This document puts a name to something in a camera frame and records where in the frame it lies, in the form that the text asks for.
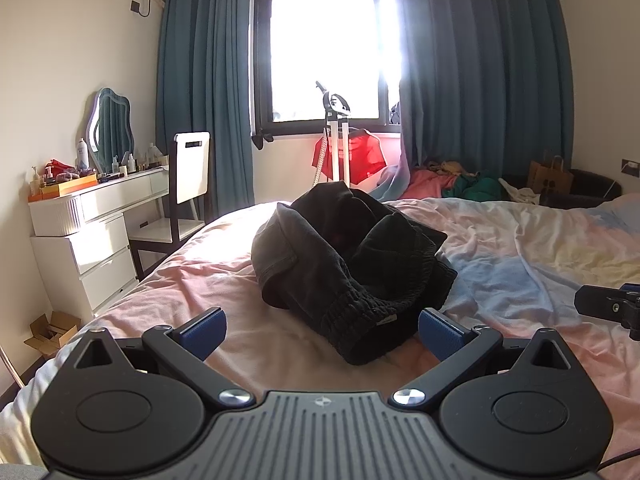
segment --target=mirror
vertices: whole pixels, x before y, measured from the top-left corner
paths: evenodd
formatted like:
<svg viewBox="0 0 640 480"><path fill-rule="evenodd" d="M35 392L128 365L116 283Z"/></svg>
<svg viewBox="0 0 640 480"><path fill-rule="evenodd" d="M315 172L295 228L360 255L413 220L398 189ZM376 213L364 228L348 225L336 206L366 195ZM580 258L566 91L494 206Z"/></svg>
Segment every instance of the mirror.
<svg viewBox="0 0 640 480"><path fill-rule="evenodd" d="M129 100L110 88L103 88L95 96L84 140L99 173L111 173L114 156L121 165L125 154L133 153L130 110Z"/></svg>

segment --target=white cable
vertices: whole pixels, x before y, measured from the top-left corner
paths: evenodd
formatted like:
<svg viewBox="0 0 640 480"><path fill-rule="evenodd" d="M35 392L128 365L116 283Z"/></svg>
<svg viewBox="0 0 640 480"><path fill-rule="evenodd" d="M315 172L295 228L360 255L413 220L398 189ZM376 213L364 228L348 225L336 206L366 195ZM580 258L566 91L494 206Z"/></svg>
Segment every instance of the white cable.
<svg viewBox="0 0 640 480"><path fill-rule="evenodd" d="M314 176L314 186L320 182L320 173L322 173L322 165L324 164L324 156L326 155L326 128L322 131L322 144L320 145L320 154L318 155L318 165L316 166L316 174Z"/></svg>
<svg viewBox="0 0 640 480"><path fill-rule="evenodd" d="M626 170L626 168L628 168L628 166L629 166L629 163L626 163L624 166L622 166L622 169L620 170L620 173L622 173L623 171L625 171L625 170ZM609 189L607 189L607 192L604 194L603 198L606 198L606 197L607 197L607 195L609 194L609 191L611 191L615 185L616 185L616 181L614 180L614 181L611 183L611 186L609 186Z"/></svg>
<svg viewBox="0 0 640 480"><path fill-rule="evenodd" d="M9 356L4 353L4 349L2 348L2 345L0 345L0 358L4 363L4 366L6 366L6 369L9 370L11 377L14 378L15 383L18 386L20 386L20 389L24 388L24 383L22 382L20 375L18 374L14 366L11 364L11 361L9 361Z"/></svg>

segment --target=window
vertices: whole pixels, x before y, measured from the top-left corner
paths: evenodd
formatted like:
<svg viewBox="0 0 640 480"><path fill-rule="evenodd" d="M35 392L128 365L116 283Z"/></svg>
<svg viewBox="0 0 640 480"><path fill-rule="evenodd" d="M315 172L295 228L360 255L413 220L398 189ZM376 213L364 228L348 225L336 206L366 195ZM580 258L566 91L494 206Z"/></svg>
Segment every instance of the window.
<svg viewBox="0 0 640 480"><path fill-rule="evenodd" d="M398 132L400 49L393 0L255 0L254 98L263 135L319 133L320 81L351 107L350 126Z"/></svg>

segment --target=red bag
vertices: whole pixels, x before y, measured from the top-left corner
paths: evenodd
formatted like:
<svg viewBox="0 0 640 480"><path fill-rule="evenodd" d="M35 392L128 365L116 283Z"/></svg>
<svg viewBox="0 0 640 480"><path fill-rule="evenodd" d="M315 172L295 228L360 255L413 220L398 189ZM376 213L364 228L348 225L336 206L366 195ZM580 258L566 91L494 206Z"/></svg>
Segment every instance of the red bag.
<svg viewBox="0 0 640 480"><path fill-rule="evenodd" d="M56 178L60 173L65 173L65 171L70 171L71 173L77 173L76 168L73 166L68 166L64 162L60 162L55 158L52 158L50 162L45 166L45 174L47 174L46 168L51 168L51 173L53 174L53 178Z"/></svg>
<svg viewBox="0 0 640 480"><path fill-rule="evenodd" d="M322 138L316 142L314 159L311 165L318 167L320 150L322 148ZM332 177L333 153L331 142L327 143L324 162L322 163L322 173L327 177ZM342 140L338 142L338 161L340 164L340 180L344 179L344 153L342 150ZM380 148L380 140L371 135L367 130L356 130L349 133L349 174L352 184L359 184L371 175L376 174L386 168L385 156Z"/></svg>

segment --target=drawer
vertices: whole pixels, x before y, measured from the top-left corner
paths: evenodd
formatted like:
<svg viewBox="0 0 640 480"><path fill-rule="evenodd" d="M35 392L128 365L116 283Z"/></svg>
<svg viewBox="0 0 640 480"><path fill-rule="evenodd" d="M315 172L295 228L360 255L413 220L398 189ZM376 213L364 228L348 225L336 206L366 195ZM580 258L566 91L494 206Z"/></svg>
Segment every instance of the drawer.
<svg viewBox="0 0 640 480"><path fill-rule="evenodd" d="M116 293L113 294L110 298L107 298L107 300L103 304L99 305L97 308L94 308L94 317L101 316L102 314L107 312L107 310L109 310L116 302L124 298L137 286L138 280L131 280L129 283L121 286L116 291Z"/></svg>
<svg viewBox="0 0 640 480"><path fill-rule="evenodd" d="M84 274L129 244L122 215L107 222L90 222L68 236L68 240L78 274Z"/></svg>
<svg viewBox="0 0 640 480"><path fill-rule="evenodd" d="M116 294L123 285L135 277L136 271L128 248L121 250L82 276L82 286L92 310Z"/></svg>
<svg viewBox="0 0 640 480"><path fill-rule="evenodd" d="M148 175L114 182L110 186L99 187L82 193L82 213L89 221L104 216L117 209L123 209L151 195L151 182Z"/></svg>
<svg viewBox="0 0 640 480"><path fill-rule="evenodd" d="M36 236L67 236L84 226L79 196L69 195L30 202L29 209Z"/></svg>
<svg viewBox="0 0 640 480"><path fill-rule="evenodd" d="M149 175L149 180L151 181L152 195L169 192L169 172L168 171L159 171L158 173L153 173Z"/></svg>

